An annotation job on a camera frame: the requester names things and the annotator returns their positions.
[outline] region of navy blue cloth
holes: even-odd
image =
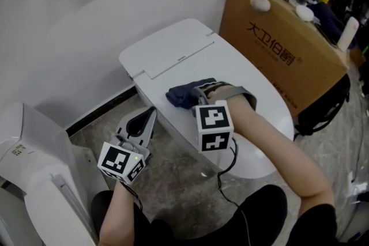
[[[191,91],[196,86],[201,86],[206,83],[212,82],[216,82],[216,80],[214,78],[209,78],[191,82],[185,85],[176,86],[169,89],[169,91],[165,94],[165,96],[174,107],[181,107],[188,110],[191,109],[193,106],[197,105],[198,103],[197,99],[191,95]]]
[[[314,12],[314,16],[316,16],[321,22],[321,28],[324,34],[334,44],[337,44],[346,25],[337,18],[328,4],[320,2],[316,5],[312,5],[310,8]],[[348,48],[351,50],[355,45],[356,38],[354,38]]]

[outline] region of black cable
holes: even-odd
[[[140,204],[140,210],[143,211],[144,207],[143,207],[142,202],[140,200],[140,197],[137,195],[137,193],[131,187],[129,187],[127,184],[125,184],[124,182],[121,181],[121,184],[122,184],[122,186],[124,186],[124,188],[127,189],[127,191],[129,193],[132,194],[132,196],[134,196],[136,198],[136,200]]]
[[[227,200],[229,203],[234,204],[234,205],[237,207],[237,209],[238,209],[238,210],[240,210],[240,212],[242,213],[243,218],[244,218],[244,221],[245,221],[245,224],[246,224],[248,244],[249,244],[249,246],[251,246],[251,242],[250,242],[250,232],[249,232],[249,230],[248,230],[248,223],[247,223],[247,218],[246,218],[245,213],[242,211],[241,207],[240,207],[236,202],[234,202],[234,201],[232,201],[232,200],[228,199],[228,198],[227,198],[227,196],[223,193],[223,190],[221,189],[221,179],[220,179],[220,177],[221,177],[223,174],[225,174],[225,173],[227,173],[228,171],[230,171],[230,170],[235,166],[236,161],[237,161],[237,156],[238,156],[238,145],[237,145],[237,142],[236,142],[236,140],[235,140],[234,138],[232,138],[232,140],[233,140],[233,141],[234,141],[234,143],[235,143],[235,151],[234,151],[232,148],[230,148],[230,149],[231,149],[231,151],[233,152],[234,158],[233,158],[232,163],[230,164],[230,166],[229,166],[226,170],[221,171],[221,172],[219,172],[219,173],[218,173],[218,175],[217,175],[217,178],[218,178],[218,190],[221,192],[221,194],[223,195],[223,197],[224,197],[224,199],[225,199],[225,200]]]
[[[363,141],[364,141],[364,116],[363,116],[362,100],[360,98],[359,98],[359,103],[360,103],[360,114],[362,116],[362,139],[360,141],[359,151],[357,153],[355,173],[353,174],[351,183],[353,183],[357,177],[357,171],[359,170],[360,153],[362,152],[362,146],[363,146]]]

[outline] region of black sleeve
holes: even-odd
[[[318,205],[306,211],[293,227],[287,246],[337,245],[336,211],[332,205]]]

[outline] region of gray floor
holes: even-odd
[[[361,97],[357,70],[352,67],[349,75],[352,84],[350,102],[344,104],[327,128],[311,137],[297,139],[300,147],[325,170],[332,184],[338,235],[353,212],[352,198],[346,197],[347,175],[354,170],[363,130],[368,129],[367,104]],[[98,158],[103,142],[109,141],[120,118],[143,106],[141,99],[134,96],[86,126],[71,140],[75,145],[91,148]],[[368,145],[369,133],[364,132],[357,182],[366,181],[368,177]],[[176,237],[186,239],[210,233],[230,219],[235,207],[218,192],[215,171],[204,168],[196,158],[188,155],[159,124],[150,149],[153,157],[134,183],[149,219],[166,220],[173,227]],[[288,216],[275,245],[285,245],[300,204],[281,176],[276,172],[258,180],[239,179],[231,175],[225,175],[223,179],[224,192],[238,203],[266,184],[283,188],[288,198]],[[107,182],[110,188],[114,187],[112,179]]]

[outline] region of white toilet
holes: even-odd
[[[180,21],[142,39],[125,49],[119,60],[145,104],[157,108],[159,122],[168,133],[199,160],[206,157],[217,169],[228,168],[234,155],[229,149],[197,154],[196,120],[190,110],[170,104],[165,97],[169,88],[206,78],[243,86],[257,98],[256,111],[293,139],[291,114],[278,91],[233,46],[197,20]],[[252,143],[238,134],[235,138],[239,155],[231,174],[256,179],[276,170]]]
[[[90,203],[108,187],[92,151],[73,146],[65,130],[26,104],[0,114],[0,176],[26,193],[28,215],[47,246],[98,244]]]

